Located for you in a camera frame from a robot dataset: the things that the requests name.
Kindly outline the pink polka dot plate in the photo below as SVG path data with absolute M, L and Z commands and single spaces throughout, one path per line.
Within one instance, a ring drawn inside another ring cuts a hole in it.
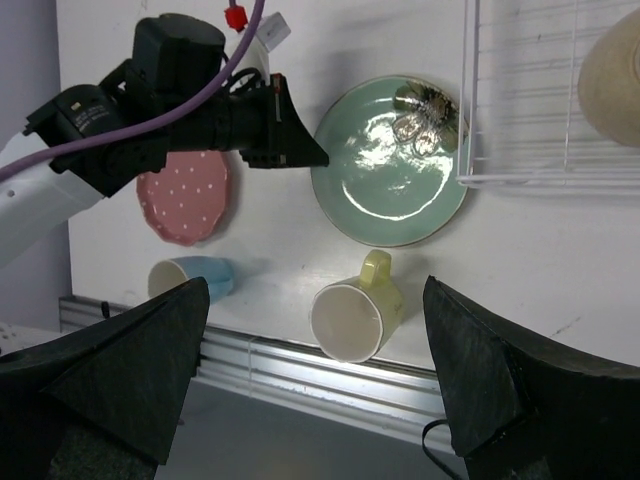
M 229 162 L 218 151 L 171 152 L 158 173 L 137 177 L 146 224 L 165 242 L 190 247 L 211 237 L 231 199 Z

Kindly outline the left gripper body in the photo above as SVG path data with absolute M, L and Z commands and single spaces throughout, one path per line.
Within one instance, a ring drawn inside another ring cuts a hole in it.
M 238 151 L 251 168 L 278 168 L 275 106 L 261 74 L 234 74 L 219 91 L 167 128 L 169 151 Z

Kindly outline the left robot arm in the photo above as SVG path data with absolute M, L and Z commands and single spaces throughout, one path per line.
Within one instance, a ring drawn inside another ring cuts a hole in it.
M 9 263 L 74 215 L 173 152 L 237 151 L 252 168 L 325 167 L 286 78 L 241 67 L 224 34 L 194 17 L 140 20 L 133 51 L 96 85 L 70 87 L 34 111 L 1 152 L 1 260 Z

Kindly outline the green floral plate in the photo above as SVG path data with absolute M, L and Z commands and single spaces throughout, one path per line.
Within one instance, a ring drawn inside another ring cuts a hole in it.
M 375 247 L 422 241 L 466 197 L 468 123 L 456 100 L 426 80 L 390 75 L 339 98 L 315 133 L 329 156 L 311 171 L 318 204 L 347 237 Z

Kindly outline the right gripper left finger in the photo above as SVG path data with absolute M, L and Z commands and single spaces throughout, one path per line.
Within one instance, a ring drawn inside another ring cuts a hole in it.
M 201 278 L 1 358 L 4 466 L 167 462 L 209 312 Z

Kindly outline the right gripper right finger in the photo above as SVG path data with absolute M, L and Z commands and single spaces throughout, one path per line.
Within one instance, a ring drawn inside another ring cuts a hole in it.
M 425 326 L 454 451 L 525 424 L 615 447 L 639 432 L 639 369 L 559 343 L 429 277 Z

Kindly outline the beige bowl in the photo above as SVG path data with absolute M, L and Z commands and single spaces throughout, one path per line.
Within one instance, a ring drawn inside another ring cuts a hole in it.
M 587 122 L 602 136 L 639 146 L 639 11 L 610 27 L 585 57 L 578 100 Z

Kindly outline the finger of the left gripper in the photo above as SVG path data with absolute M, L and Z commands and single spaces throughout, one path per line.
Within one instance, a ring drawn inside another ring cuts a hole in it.
M 270 87 L 274 100 L 274 168 L 327 167 L 329 156 L 302 123 L 293 105 L 286 77 L 272 74 Z

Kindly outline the yellow mug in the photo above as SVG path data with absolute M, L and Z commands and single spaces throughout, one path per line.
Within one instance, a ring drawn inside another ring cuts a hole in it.
M 330 284 L 314 297 L 311 331 L 330 358 L 362 363 L 388 342 L 404 318 L 405 301 L 391 275 L 392 257 L 372 250 L 360 273 Z

